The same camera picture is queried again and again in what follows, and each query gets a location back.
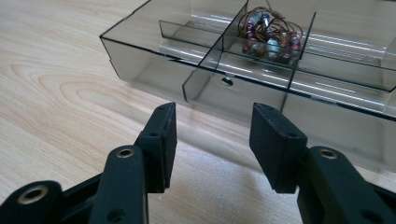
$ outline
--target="clear acrylic box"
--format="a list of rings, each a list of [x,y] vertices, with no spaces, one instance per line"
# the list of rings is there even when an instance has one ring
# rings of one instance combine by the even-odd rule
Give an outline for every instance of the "clear acrylic box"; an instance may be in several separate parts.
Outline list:
[[[240,18],[264,1],[151,0],[101,40],[118,76],[135,88],[246,125],[253,103],[268,104],[307,134],[309,146],[396,170],[396,25],[318,2],[271,2],[303,28],[303,46],[287,63],[242,51],[249,43],[238,37]]]

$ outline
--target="light wood surface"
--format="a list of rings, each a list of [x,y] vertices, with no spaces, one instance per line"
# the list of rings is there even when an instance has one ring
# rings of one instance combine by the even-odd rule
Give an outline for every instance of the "light wood surface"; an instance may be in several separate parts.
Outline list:
[[[119,80],[99,39],[143,2],[0,1],[0,203],[37,180],[69,189],[99,174],[168,102]],[[151,223],[301,223],[296,195],[269,187],[248,128],[178,105],[177,137]],[[395,190],[393,174],[365,174]]]

